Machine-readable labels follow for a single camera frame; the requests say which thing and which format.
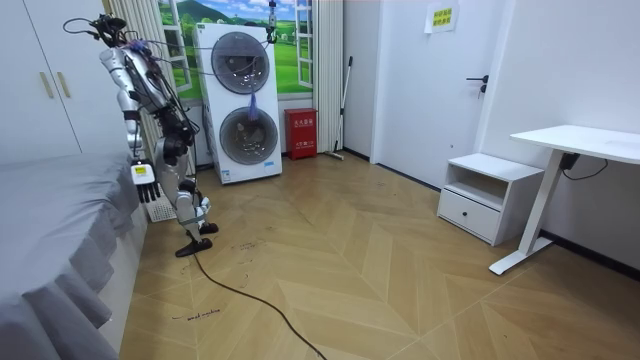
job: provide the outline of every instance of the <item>stacked washer dryer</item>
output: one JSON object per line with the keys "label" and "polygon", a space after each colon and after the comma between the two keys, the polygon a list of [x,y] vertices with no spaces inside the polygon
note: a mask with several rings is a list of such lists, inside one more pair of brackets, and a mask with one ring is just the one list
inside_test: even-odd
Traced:
{"label": "stacked washer dryer", "polygon": [[[282,173],[273,45],[262,27],[197,24],[208,146],[223,184]],[[255,94],[257,118],[249,117]]]}

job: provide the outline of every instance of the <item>gray blanket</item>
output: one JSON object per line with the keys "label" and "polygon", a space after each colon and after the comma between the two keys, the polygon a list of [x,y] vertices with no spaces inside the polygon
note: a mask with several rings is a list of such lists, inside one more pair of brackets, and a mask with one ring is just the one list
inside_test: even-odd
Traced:
{"label": "gray blanket", "polygon": [[138,197],[127,154],[0,167],[0,358],[117,359],[98,332],[116,236]]}

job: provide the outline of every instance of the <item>cabinet handle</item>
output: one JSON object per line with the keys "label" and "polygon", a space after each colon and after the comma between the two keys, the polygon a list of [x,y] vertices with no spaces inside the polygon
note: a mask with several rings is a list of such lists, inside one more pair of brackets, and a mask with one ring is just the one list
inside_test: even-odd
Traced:
{"label": "cabinet handle", "polygon": [[51,86],[49,85],[49,80],[47,79],[47,74],[44,72],[40,72],[40,79],[42,79],[42,85],[44,85],[44,89],[47,91],[47,95],[51,99],[53,99],[53,91],[51,91]]}
{"label": "cabinet handle", "polygon": [[64,92],[64,96],[70,98],[71,94],[69,93],[69,88],[67,87],[67,81],[64,79],[64,75],[60,71],[58,71],[58,79],[60,79],[60,86],[62,86],[62,92]]}

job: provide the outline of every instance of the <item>yellow sign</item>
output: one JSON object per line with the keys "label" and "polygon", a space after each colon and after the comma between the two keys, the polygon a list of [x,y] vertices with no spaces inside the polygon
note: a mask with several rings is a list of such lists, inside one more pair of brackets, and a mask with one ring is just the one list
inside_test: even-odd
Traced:
{"label": "yellow sign", "polygon": [[451,23],[453,8],[438,10],[433,13],[433,26],[444,26]]}

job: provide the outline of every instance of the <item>dryer door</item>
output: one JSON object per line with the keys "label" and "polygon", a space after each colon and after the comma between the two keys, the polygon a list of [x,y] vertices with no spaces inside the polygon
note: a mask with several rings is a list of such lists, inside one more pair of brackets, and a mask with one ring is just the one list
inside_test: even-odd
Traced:
{"label": "dryer door", "polygon": [[269,57],[263,44],[243,32],[223,35],[213,46],[211,66],[220,84],[236,94],[251,94],[269,78]]}
{"label": "dryer door", "polygon": [[258,110],[258,119],[249,120],[249,108],[239,108],[222,122],[220,145],[227,156],[239,164],[259,164],[267,160],[278,145],[278,128],[266,112]]}

